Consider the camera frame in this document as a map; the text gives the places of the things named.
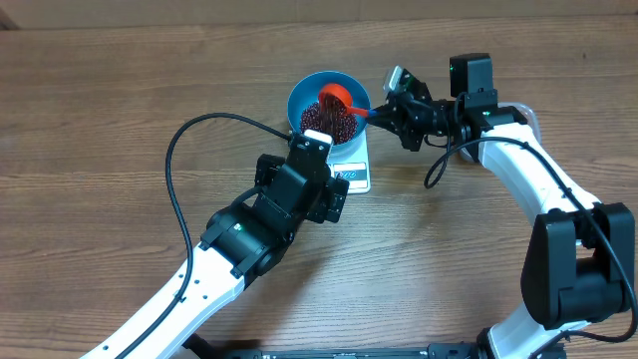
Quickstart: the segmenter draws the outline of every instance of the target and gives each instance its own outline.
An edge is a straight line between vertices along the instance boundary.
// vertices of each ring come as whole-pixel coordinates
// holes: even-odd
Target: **digital scale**
[[[328,166],[332,177],[341,176],[350,183],[348,194],[367,193],[372,187],[370,181],[370,163],[368,161],[368,140],[364,130],[346,149],[333,148],[328,157]]]

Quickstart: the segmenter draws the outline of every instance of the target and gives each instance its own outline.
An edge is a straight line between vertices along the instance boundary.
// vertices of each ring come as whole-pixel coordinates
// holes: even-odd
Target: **red beans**
[[[319,103],[310,105],[301,114],[300,129],[315,130],[332,136],[335,145],[345,144],[357,134],[357,119],[346,114],[343,103],[335,97],[326,96],[323,109]]]

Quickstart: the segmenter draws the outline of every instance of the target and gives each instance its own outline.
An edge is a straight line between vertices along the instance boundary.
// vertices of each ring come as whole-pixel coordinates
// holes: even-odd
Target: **orange scoop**
[[[319,104],[323,104],[323,99],[326,95],[332,95],[339,99],[346,107],[346,112],[348,114],[359,115],[367,118],[372,110],[358,109],[352,107],[352,95],[346,90],[345,87],[339,84],[328,84],[321,89],[319,92]]]

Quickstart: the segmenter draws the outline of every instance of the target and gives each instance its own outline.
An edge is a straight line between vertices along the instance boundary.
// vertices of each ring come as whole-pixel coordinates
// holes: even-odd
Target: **wood grain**
[[[448,57],[490,52],[503,101],[536,109],[543,145],[586,189],[638,210],[635,16],[2,32],[0,357],[68,358],[120,327],[185,258],[165,194],[173,132],[207,112],[287,130],[300,79],[334,69],[383,101],[399,63],[449,93]],[[373,189],[337,224],[302,226],[284,260],[199,334],[267,349],[473,340],[520,301],[530,227],[485,170],[368,132]],[[220,120],[173,159],[193,236],[285,144]],[[620,333],[627,315],[592,330]],[[633,358],[638,341],[576,340],[570,357]]]

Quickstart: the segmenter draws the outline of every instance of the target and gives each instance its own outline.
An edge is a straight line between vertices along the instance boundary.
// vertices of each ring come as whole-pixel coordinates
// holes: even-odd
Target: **wooden table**
[[[0,32],[0,356],[77,357],[140,308],[185,258],[163,160],[188,119],[233,112],[287,130],[315,71],[383,101],[402,64],[449,94],[448,57],[490,52],[502,101],[538,113],[543,145],[586,189],[638,212],[635,16]],[[520,302],[531,228],[502,184],[368,131],[373,189],[337,224],[306,223],[284,260],[197,331],[266,349],[474,340]],[[233,121],[187,132],[173,159],[197,238],[285,144]],[[591,327],[620,334],[628,315]],[[638,340],[575,340],[570,358],[634,358]]]

